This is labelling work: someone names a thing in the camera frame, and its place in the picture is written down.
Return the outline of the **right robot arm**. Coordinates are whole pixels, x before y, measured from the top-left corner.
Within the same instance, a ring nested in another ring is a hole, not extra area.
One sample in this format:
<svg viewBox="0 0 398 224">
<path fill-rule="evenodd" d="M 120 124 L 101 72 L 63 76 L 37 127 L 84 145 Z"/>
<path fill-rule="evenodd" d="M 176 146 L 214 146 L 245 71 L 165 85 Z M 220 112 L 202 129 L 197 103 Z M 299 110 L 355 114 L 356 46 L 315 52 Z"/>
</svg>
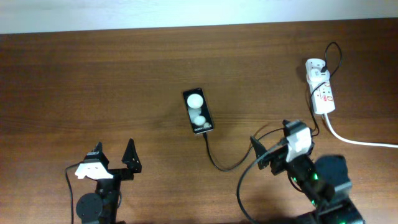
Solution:
<svg viewBox="0 0 398 224">
<path fill-rule="evenodd" d="M 296 223 L 355 224 L 365 223 L 349 197 L 352 182 L 346 159 L 342 155 L 326 155 L 312 161 L 315 143 L 312 130 L 302 121 L 283 120 L 284 137 L 266 149 L 254 136 L 250 137 L 259 169 L 271 167 L 273 175 L 287 173 L 289 181 L 309 199 L 315 210 L 295 219 Z"/>
</svg>

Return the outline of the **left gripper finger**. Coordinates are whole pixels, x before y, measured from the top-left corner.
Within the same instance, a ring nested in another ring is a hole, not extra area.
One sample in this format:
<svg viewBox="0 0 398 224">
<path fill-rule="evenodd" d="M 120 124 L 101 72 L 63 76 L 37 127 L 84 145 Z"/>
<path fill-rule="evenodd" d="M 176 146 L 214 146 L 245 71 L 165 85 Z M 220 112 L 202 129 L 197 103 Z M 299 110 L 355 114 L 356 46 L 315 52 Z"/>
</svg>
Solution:
<svg viewBox="0 0 398 224">
<path fill-rule="evenodd" d="M 104 168 L 108 168 L 109 160 L 105 156 L 103 152 L 103 145 L 101 142 L 98 142 L 95 148 L 92 150 L 93 157 L 102 163 Z"/>
<path fill-rule="evenodd" d="M 128 141 L 126 150 L 122 158 L 122 163 L 125 164 L 127 168 L 133 173 L 142 172 L 142 164 L 137 155 L 134 140 L 132 138 L 130 138 Z"/>
</svg>

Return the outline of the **white USB charger adapter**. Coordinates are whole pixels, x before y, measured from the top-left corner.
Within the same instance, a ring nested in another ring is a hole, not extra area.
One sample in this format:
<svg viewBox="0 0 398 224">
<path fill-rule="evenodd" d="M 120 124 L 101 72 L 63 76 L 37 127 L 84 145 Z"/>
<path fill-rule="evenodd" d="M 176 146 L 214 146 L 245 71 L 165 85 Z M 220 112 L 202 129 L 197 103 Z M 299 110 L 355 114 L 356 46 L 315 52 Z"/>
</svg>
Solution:
<svg viewBox="0 0 398 224">
<path fill-rule="evenodd" d="M 321 72 L 321 70 L 313 68 L 307 72 L 307 82 L 309 85 L 327 82 L 329 79 L 330 73 L 328 70 Z"/>
</svg>

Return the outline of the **black smartphone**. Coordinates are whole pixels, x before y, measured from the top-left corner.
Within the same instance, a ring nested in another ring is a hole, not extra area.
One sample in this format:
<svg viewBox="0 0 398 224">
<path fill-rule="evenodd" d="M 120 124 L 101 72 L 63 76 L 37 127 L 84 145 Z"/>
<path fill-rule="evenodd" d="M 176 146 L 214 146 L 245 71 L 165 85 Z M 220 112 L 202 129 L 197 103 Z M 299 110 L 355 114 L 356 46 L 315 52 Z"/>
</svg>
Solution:
<svg viewBox="0 0 398 224">
<path fill-rule="evenodd" d="M 202 134 L 214 130 L 214 123 L 203 90 L 195 88 L 184 91 L 182 95 L 193 133 Z"/>
</svg>

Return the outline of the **white power strip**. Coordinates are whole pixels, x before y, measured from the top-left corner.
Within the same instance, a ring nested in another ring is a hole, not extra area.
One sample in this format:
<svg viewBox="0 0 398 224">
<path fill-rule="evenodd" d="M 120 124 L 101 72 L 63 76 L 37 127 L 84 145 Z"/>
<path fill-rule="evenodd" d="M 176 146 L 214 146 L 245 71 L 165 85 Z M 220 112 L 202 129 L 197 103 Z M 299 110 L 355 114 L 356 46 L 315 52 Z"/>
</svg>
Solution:
<svg viewBox="0 0 398 224">
<path fill-rule="evenodd" d="M 325 61 L 319 58 L 310 58 L 305 63 L 306 71 L 317 68 L 322 71 Z M 335 110 L 335 102 L 331 90 L 330 80 L 315 85 L 309 85 L 312 94 L 312 105 L 315 114 L 323 115 Z"/>
</svg>

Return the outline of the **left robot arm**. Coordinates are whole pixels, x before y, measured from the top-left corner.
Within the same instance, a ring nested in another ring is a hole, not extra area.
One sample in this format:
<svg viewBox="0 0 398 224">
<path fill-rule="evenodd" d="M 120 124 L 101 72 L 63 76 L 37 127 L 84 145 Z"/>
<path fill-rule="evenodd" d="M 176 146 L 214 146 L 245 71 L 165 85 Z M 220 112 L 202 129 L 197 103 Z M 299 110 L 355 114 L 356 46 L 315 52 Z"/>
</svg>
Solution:
<svg viewBox="0 0 398 224">
<path fill-rule="evenodd" d="M 95 191 L 81 196 L 76 204 L 76 213 L 82 224 L 117 222 L 122 199 L 121 182 L 133 180 L 135 174 L 142 172 L 133 139 L 129 139 L 121 162 L 126 165 L 125 168 L 109 169 L 109 160 L 99 142 L 79 163 L 75 175 L 79 179 L 89 178 L 96 181 Z"/>
</svg>

